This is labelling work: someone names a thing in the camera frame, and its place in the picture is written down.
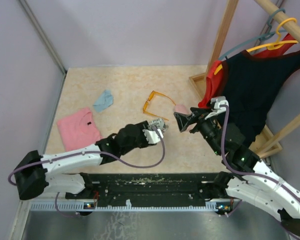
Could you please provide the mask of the pink glasses case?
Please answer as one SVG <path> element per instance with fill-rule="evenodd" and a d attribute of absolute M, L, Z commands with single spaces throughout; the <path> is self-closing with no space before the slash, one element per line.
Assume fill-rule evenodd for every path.
<path fill-rule="evenodd" d="M 185 115 L 189 115 L 191 113 L 191 111 L 184 104 L 176 104 L 174 106 L 174 111 L 177 112 L 177 113 L 185 114 Z M 189 132 L 193 128 L 194 128 L 194 124 L 190 125 L 186 129 L 186 131 Z"/>

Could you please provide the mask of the newspaper print glasses case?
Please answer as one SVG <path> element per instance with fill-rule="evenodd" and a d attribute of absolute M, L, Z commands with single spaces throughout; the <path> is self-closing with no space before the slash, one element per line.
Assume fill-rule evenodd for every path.
<path fill-rule="evenodd" d="M 169 129 L 168 124 L 165 122 L 163 118 L 156 118 L 148 121 L 147 128 L 149 130 L 153 130 L 153 127 L 160 129 L 163 134 Z"/>

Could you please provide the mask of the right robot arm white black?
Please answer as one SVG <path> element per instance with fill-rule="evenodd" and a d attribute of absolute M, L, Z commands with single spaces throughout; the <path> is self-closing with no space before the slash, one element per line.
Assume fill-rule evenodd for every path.
<path fill-rule="evenodd" d="M 227 195 L 243 200 L 274 217 L 295 239 L 300 238 L 300 191 L 270 169 L 261 158 L 243 145 L 239 128 L 228 121 L 230 109 L 207 111 L 193 108 L 191 114 L 174 112 L 180 132 L 193 126 L 190 133 L 200 133 L 230 171 L 221 172 L 213 185 L 219 198 Z"/>

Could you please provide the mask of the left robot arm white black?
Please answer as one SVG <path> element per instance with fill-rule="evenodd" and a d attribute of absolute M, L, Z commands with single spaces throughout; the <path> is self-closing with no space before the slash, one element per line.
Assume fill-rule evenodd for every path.
<path fill-rule="evenodd" d="M 77 168 L 99 166 L 118 161 L 134 149 L 147 148 L 151 144 L 145 136 L 148 121 L 127 124 L 91 145 L 58 154 L 40 155 L 37 150 L 28 152 L 8 177 L 17 187 L 20 200 L 40 196 L 51 186 L 51 178 Z"/>

